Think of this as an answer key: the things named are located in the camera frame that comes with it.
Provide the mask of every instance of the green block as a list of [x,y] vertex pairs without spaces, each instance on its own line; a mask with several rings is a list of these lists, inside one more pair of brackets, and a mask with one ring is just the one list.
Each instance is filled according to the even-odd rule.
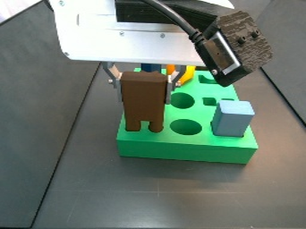
[[234,87],[224,88],[210,72],[197,71],[194,79],[173,93],[171,105],[165,108],[162,132],[150,132],[147,122],[142,122],[141,131],[126,131],[123,115],[118,134],[119,154],[125,157],[246,164],[258,149],[250,126],[242,138],[216,136],[212,131],[210,122],[222,99],[238,100]]

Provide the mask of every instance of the round hole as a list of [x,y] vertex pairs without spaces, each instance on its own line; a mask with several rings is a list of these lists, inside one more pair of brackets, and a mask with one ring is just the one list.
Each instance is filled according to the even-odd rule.
[[242,45],[245,43],[245,41],[246,41],[245,36],[241,36],[237,41]]
[[253,35],[253,38],[257,38],[260,36],[260,31],[258,30],[254,30],[253,33],[252,33],[252,35]]
[[171,105],[179,109],[188,109],[196,104],[196,99],[188,93],[175,93],[171,96]]
[[178,119],[170,124],[171,130],[182,135],[196,135],[201,133],[202,126],[193,120],[189,119]]

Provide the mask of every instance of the yellow object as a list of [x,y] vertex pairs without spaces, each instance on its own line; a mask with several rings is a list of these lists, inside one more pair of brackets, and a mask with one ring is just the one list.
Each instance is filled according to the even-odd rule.
[[[188,71],[179,79],[181,85],[184,85],[189,80],[194,78],[196,70],[197,70],[197,66],[188,66]],[[175,71],[175,65],[169,64],[166,66],[167,75],[171,75],[174,71]]]

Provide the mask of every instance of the light blue cube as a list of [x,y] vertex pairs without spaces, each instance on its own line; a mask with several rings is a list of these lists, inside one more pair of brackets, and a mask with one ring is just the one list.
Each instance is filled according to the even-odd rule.
[[244,137],[254,115],[250,102],[222,100],[217,105],[212,121],[214,135]]

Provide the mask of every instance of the brown block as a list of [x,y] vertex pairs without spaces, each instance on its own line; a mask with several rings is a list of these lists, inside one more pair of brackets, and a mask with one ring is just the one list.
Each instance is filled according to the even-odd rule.
[[163,130],[166,76],[159,72],[125,72],[121,77],[126,130],[139,131],[141,121],[150,122],[150,131]]

